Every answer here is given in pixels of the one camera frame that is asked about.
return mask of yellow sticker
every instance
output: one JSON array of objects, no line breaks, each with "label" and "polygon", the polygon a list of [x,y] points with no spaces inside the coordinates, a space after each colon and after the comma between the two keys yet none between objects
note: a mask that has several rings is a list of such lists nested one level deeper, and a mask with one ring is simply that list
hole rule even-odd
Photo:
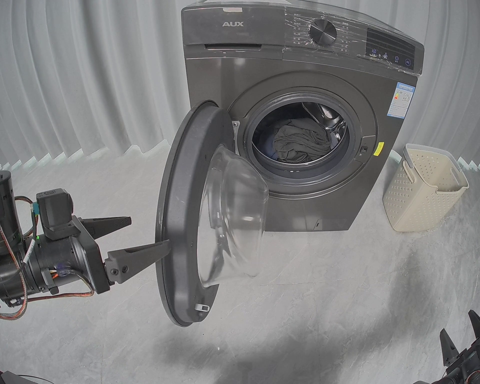
[{"label": "yellow sticker", "polygon": [[377,150],[373,153],[374,156],[378,156],[380,154],[380,152],[382,151],[382,149],[384,148],[384,144],[385,142],[383,141],[380,141],[378,143],[378,147],[377,147]]}]

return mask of aux logo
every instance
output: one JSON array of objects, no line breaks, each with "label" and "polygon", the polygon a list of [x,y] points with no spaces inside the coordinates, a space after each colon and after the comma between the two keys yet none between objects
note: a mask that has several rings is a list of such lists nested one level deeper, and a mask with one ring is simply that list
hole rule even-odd
[{"label": "aux logo", "polygon": [[222,27],[243,27],[243,21],[225,21]]}]

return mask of gray cloth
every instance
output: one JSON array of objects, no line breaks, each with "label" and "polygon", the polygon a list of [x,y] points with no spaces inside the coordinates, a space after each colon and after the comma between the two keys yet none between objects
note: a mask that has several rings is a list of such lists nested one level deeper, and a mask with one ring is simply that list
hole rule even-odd
[{"label": "gray cloth", "polygon": [[332,138],[325,128],[309,118],[289,119],[276,123],[278,132],[273,148],[278,160],[285,163],[305,163],[330,152]]}]

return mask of washing machine door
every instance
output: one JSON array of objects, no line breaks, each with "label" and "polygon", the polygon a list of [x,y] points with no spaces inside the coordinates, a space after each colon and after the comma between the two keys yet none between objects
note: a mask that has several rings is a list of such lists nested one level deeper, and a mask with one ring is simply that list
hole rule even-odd
[{"label": "washing machine door", "polygon": [[180,326],[206,318],[218,283],[258,273],[268,187],[234,148],[229,114],[205,101],[185,117],[168,155],[155,241],[170,240],[171,252],[156,275]]}]

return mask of gray washing machine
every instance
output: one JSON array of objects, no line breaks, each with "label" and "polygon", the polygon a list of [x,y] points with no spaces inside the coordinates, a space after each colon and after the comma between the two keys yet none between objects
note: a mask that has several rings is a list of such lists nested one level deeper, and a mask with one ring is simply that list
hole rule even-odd
[{"label": "gray washing machine", "polygon": [[[156,240],[172,245],[157,263],[164,306],[187,326],[206,317],[218,287],[199,278],[197,246],[219,146],[265,183],[265,230],[347,230],[400,131],[424,48],[365,14],[310,1],[197,3],[182,10],[182,32],[193,107],[169,154]],[[293,161],[272,154],[277,123],[298,119],[321,125],[328,149]]]}]

